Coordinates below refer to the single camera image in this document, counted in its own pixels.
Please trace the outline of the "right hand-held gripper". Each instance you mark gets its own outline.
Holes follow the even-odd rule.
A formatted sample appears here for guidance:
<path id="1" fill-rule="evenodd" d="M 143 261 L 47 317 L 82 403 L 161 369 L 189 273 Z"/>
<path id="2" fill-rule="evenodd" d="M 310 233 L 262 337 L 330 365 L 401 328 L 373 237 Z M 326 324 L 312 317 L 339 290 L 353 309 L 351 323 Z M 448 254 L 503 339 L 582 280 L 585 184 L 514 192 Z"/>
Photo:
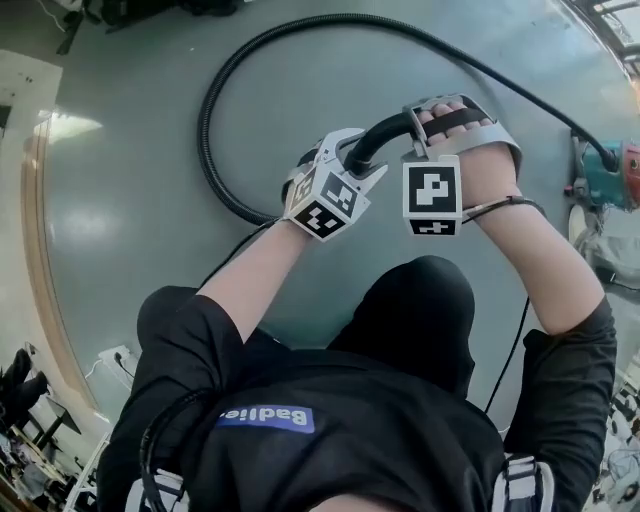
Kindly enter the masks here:
<path id="1" fill-rule="evenodd" d="M 418 116 L 422 111 L 452 101 L 463 103 L 465 109 L 420 124 Z M 405 107 L 403 114 L 413 144 L 413 150 L 402 158 L 403 218 L 414 236 L 455 236 L 463 222 L 481 211 L 479 207 L 463 208 L 459 156 L 498 143 L 509 148 L 513 163 L 519 166 L 521 150 L 502 124 L 466 95 L 423 99 Z M 427 138 L 433 133 L 483 118 L 490 119 L 492 124 L 435 146 L 427 144 Z"/>

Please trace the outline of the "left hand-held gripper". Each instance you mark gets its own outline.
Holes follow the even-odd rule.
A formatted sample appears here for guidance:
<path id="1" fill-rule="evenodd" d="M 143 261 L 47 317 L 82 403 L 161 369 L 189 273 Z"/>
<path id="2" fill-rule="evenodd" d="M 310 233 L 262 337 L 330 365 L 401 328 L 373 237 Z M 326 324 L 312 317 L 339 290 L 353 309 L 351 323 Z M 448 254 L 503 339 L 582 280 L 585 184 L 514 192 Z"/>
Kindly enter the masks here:
<path id="1" fill-rule="evenodd" d="M 332 131 L 300 158 L 283 188 L 283 219 L 326 242 L 361 217 L 370 205 L 367 194 L 388 171 L 387 163 L 357 178 L 345 170 L 342 149 L 365 133 L 362 128 Z"/>

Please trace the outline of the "person's right hand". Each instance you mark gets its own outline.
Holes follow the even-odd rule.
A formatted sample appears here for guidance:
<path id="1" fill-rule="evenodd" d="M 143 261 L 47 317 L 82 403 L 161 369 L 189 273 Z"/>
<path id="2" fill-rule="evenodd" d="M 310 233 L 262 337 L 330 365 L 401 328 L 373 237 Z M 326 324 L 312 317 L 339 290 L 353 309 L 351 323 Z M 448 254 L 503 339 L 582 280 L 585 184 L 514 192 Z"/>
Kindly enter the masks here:
<path id="1" fill-rule="evenodd" d="M 430 110 L 422 111 L 418 116 L 418 120 L 421 125 L 424 125 L 425 123 L 446 116 L 447 114 L 464 109 L 465 105 L 461 102 L 452 101 L 449 103 L 440 103 L 433 106 Z M 481 120 L 470 121 L 464 124 L 452 126 L 444 132 L 433 133 L 427 138 L 427 144 L 429 146 L 435 146 L 437 144 L 445 142 L 449 138 L 456 137 L 459 134 L 477 129 L 481 126 L 490 126 L 491 124 L 492 121 L 490 119 L 483 118 Z"/>

